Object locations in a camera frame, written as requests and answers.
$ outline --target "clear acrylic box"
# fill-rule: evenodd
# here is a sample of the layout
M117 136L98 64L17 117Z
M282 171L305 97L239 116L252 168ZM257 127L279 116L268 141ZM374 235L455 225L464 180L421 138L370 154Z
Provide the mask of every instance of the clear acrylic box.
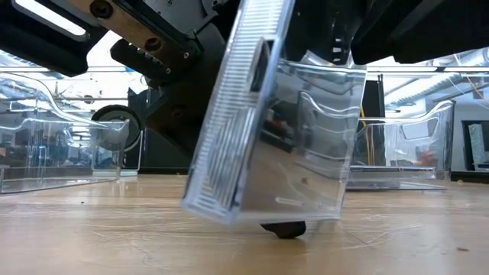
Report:
M444 189L455 102L418 118L360 118L348 189Z
M241 1L182 207L232 224L339 218L366 68L282 55L293 2Z
M128 123L59 110L41 82L0 73L0 193L116 180Z

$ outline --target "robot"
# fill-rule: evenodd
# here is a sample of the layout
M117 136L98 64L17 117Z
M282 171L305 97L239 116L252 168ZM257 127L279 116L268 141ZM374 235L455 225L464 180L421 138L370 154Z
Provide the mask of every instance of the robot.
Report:
M163 96L142 124L192 154L240 0L35 0L85 30L75 35L28 11L18 0L0 0L0 49L76 76L106 34L122 37L112 58L143 74ZM417 63L489 45L488 1L296 0L284 56L307 51L342 65L393 56ZM294 238L305 223L264 225Z

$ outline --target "black rubber foot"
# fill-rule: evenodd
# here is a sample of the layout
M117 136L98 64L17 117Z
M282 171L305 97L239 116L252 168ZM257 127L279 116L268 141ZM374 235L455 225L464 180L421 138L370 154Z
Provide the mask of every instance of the black rubber foot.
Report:
M278 238L297 238L306 233L306 222L282 222L261 225L266 231L275 233Z

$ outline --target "wooden floor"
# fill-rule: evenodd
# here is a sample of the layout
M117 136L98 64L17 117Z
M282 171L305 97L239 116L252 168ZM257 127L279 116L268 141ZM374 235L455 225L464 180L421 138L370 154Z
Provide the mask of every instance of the wooden floor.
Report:
M488 274L489 186L349 192L340 222L278 240L180 210L183 176L0 197L0 274Z

